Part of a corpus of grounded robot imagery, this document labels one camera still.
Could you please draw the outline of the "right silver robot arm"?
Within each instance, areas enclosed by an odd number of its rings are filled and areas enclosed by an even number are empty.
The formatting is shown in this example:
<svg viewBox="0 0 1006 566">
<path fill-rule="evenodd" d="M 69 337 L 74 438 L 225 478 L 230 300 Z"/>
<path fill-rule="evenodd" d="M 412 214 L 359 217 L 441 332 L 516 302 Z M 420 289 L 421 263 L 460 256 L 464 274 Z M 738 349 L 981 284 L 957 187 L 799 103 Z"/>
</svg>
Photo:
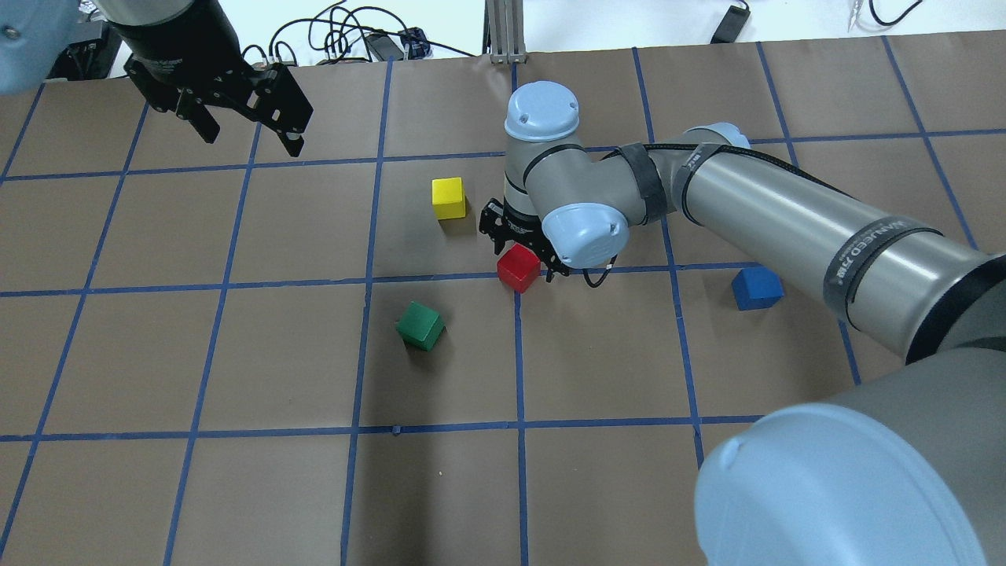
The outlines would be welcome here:
<svg viewBox="0 0 1006 566">
<path fill-rule="evenodd" d="M 852 330 L 894 372 L 759 418 L 695 484 L 707 565 L 1004 563 L 1004 254 L 949 239 L 759 152 L 729 122 L 594 159 L 560 83 L 510 95 L 505 193 L 481 211 L 497 252 L 550 275 L 617 260 L 675 215 Z"/>
</svg>

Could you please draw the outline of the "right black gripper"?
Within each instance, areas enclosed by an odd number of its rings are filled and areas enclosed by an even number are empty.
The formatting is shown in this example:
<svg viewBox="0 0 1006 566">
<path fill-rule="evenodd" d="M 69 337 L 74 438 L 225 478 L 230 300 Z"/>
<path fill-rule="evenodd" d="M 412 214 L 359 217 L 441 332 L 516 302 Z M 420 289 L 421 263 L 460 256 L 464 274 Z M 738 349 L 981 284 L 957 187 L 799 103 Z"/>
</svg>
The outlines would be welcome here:
<svg viewBox="0 0 1006 566">
<path fill-rule="evenodd" d="M 546 282 L 553 282 L 556 277 L 567 278 L 571 272 L 571 268 L 558 258 L 553 245 L 544 235 L 540 219 L 534 215 L 522 214 L 505 200 L 489 199 L 480 212 L 479 232 L 489 237 L 494 255 L 502 254 L 508 244 L 521 244 L 539 255 Z"/>
</svg>

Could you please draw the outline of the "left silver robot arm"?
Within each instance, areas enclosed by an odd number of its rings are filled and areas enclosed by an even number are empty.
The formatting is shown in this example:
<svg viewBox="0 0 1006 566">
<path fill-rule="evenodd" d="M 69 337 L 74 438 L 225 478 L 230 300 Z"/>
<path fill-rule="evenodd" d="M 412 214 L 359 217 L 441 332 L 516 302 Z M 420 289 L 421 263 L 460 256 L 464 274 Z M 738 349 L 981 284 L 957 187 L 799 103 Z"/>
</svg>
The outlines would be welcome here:
<svg viewBox="0 0 1006 566">
<path fill-rule="evenodd" d="M 236 29 L 217 1 L 97 1 L 105 22 L 130 48 L 126 75 L 157 112 L 173 112 L 207 143 L 220 126 L 210 107 L 231 108 L 277 134 L 287 154 L 302 153 L 312 104 L 290 68 L 261 68 L 242 54 Z M 18 95 L 46 79 L 71 45 L 75 1 L 4 1 L 2 93 Z"/>
</svg>

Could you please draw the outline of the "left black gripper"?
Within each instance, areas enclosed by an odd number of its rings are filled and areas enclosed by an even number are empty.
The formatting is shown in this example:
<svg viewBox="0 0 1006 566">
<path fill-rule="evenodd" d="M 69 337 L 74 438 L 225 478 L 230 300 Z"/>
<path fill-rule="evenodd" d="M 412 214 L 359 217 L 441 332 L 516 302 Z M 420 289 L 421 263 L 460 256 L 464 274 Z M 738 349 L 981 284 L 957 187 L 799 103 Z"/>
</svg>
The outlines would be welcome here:
<svg viewBox="0 0 1006 566">
<path fill-rule="evenodd" d="M 314 108 L 287 65 L 254 69 L 217 1 L 123 1 L 110 25 L 132 54 L 126 75 L 155 110 L 175 111 L 205 143 L 220 126 L 208 106 L 233 108 L 299 157 Z"/>
</svg>

